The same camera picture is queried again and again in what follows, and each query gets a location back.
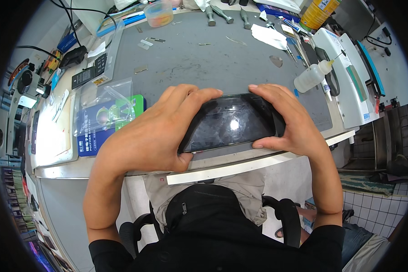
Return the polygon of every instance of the smartphone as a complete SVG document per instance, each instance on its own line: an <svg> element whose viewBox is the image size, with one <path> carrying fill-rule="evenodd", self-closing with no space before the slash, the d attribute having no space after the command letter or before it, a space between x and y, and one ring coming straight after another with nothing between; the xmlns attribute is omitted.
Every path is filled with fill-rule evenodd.
<svg viewBox="0 0 408 272"><path fill-rule="evenodd" d="M281 137L283 117L262 97L227 95L204 103L181 141L178 153L199 152L264 137Z"/></svg>

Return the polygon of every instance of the hand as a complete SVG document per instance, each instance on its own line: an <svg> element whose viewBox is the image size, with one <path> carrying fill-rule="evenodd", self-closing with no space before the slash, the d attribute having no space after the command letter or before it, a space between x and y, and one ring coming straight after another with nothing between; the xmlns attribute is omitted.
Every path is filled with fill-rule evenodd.
<svg viewBox="0 0 408 272"><path fill-rule="evenodd" d="M185 171L193 155L177 155L178 146L202 104L221 95L221 90L198 90L190 84L169 87L157 103L104 142L94 167L116 175L130 170Z"/></svg>
<svg viewBox="0 0 408 272"><path fill-rule="evenodd" d="M288 88L277 84L249 85L249 90L270 102L286 122L284 135L256 140L253 148L284 150L309 158L329 152L322 134L314 125L307 110Z"/></svg>

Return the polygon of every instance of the zipper pull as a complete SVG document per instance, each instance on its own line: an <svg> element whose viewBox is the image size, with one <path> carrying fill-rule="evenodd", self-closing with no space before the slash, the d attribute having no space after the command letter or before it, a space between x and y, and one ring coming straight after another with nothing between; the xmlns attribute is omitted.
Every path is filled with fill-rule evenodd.
<svg viewBox="0 0 408 272"><path fill-rule="evenodd" d="M184 215L187 214L186 203L183 202L183 203L181 204L181 206L183 206L183 214L184 214Z"/></svg>

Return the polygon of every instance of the yellow bottle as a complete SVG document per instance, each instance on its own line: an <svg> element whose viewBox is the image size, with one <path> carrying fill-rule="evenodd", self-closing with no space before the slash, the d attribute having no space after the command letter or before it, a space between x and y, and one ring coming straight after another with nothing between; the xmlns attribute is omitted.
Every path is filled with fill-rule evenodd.
<svg viewBox="0 0 408 272"><path fill-rule="evenodd" d="M313 0L299 24L306 30L319 29L342 0Z"/></svg>

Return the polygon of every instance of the gray work mat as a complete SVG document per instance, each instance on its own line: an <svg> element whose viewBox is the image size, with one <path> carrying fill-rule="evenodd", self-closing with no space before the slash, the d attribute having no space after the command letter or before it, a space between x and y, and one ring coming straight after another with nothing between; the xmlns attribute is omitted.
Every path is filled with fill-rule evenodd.
<svg viewBox="0 0 408 272"><path fill-rule="evenodd" d="M243 28L238 10L224 12L234 18L234 23L227 24L225 19L214 14L216 26L209 27L205 13L195 11L175 14L172 23L181 21L175 25L152 28L147 22L142 22L138 25L142 33L135 26L125 29L118 48L113 80L132 77L134 95L143 95L148 107L157 102L167 87L181 83L194 84L199 88L217 88L223 90L224 95L247 93L249 84L261 83L276 83L293 91L294 79L305 70L301 60L295 63L285 51L256 40L251 30ZM259 13L247 14L251 24L265 25L258 18ZM283 33L280 20L272 15L268 15L268 19L273 20L275 28ZM242 41L246 46L230 41L226 36ZM140 40L147 37L166 41L151 41L154 45L148 50L138 47ZM298 53L294 45L289 47L296 57ZM281 68L270 61L271 55L283 59ZM133 74L135 68L146 64L148 70ZM300 93L299 101L320 131L332 128L321 87ZM235 152L242 151L239 145L232 148Z"/></svg>

